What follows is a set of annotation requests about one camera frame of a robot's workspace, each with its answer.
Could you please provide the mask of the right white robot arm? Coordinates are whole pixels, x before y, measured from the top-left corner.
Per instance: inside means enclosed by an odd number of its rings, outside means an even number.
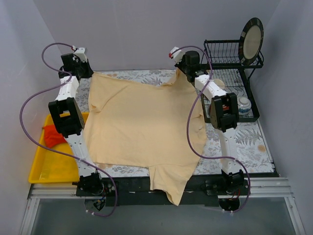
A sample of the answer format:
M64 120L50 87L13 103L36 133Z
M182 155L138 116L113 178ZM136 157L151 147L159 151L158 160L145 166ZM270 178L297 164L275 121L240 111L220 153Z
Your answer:
M238 162L235 134L239 121L237 96L227 93L213 81L213 70L210 61L209 68L200 63L200 55L197 51L183 52L175 47L169 53L174 59L175 66L183 72L187 80L200 92L196 99L205 96L210 101L210 123L219 135L222 156L222 178L216 183L217 188L224 193L234 194L244 184L244 172Z

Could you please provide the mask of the beige t shirt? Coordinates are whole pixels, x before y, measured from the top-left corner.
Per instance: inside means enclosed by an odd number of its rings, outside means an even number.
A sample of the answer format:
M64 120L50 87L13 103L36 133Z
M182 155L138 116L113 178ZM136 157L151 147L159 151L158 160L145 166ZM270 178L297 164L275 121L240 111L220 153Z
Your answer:
M84 128L92 160L147 168L150 189L179 205L207 141L196 97L178 70L161 86L94 74Z

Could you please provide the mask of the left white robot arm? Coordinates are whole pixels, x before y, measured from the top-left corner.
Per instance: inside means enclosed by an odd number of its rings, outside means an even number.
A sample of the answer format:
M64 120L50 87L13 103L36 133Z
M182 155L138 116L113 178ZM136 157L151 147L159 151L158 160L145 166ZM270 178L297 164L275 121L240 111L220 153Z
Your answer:
M92 167L83 137L85 121L76 102L76 92L82 78L90 78L93 71L84 53L69 53L61 56L63 66L58 72L62 86L56 99L48 108L56 128L69 144L79 172L79 181L74 183L78 189L94 196L102 194L104 184L98 170Z

